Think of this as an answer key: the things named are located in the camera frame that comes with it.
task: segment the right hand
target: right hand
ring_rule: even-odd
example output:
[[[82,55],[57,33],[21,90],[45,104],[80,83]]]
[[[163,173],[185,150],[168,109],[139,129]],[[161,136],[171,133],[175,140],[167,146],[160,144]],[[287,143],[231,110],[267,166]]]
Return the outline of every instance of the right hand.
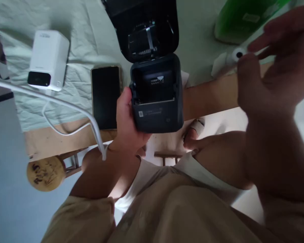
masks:
[[[254,54],[238,62],[238,103],[249,118],[292,118],[304,99],[304,6],[267,23],[248,50],[265,47],[258,58],[276,55],[276,59],[263,78]]]

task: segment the black label printer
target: black label printer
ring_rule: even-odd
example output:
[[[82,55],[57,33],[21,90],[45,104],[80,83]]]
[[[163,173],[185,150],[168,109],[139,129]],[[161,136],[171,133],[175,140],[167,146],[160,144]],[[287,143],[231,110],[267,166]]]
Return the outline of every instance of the black label printer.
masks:
[[[131,67],[136,127],[169,133],[183,125],[176,0],[102,0]]]

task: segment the printer lid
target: printer lid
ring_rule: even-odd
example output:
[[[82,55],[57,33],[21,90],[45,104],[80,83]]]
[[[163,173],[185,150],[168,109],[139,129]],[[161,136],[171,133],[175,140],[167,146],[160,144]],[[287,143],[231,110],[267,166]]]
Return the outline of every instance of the printer lid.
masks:
[[[102,0],[131,63],[173,53],[179,44],[176,0]]]

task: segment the leg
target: leg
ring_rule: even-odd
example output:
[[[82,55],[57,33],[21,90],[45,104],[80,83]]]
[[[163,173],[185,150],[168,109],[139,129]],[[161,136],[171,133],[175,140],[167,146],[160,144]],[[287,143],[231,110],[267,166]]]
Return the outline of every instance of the leg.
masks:
[[[95,163],[97,159],[101,156],[101,152],[98,147],[93,148],[83,158],[81,169],[82,171],[85,171],[90,163]],[[123,197],[128,189],[130,188],[132,182],[134,181],[134,178],[138,172],[138,169],[140,167],[140,161],[137,160],[137,162],[133,162],[131,164],[128,164],[126,167],[126,170],[123,171],[122,176],[116,183],[114,189],[110,193],[109,196],[114,198],[115,200],[118,200],[119,198]]]
[[[190,129],[184,146],[199,150],[194,158],[210,173],[238,189],[250,189],[245,167],[245,132],[234,131],[209,136],[201,140],[194,129]]]

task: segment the phone screen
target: phone screen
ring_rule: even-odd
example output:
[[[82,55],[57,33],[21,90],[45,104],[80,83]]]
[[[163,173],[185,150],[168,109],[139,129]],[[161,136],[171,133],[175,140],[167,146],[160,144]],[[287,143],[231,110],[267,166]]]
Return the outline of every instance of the phone screen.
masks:
[[[100,130],[116,129],[116,107],[120,96],[118,66],[91,70],[92,109]]]

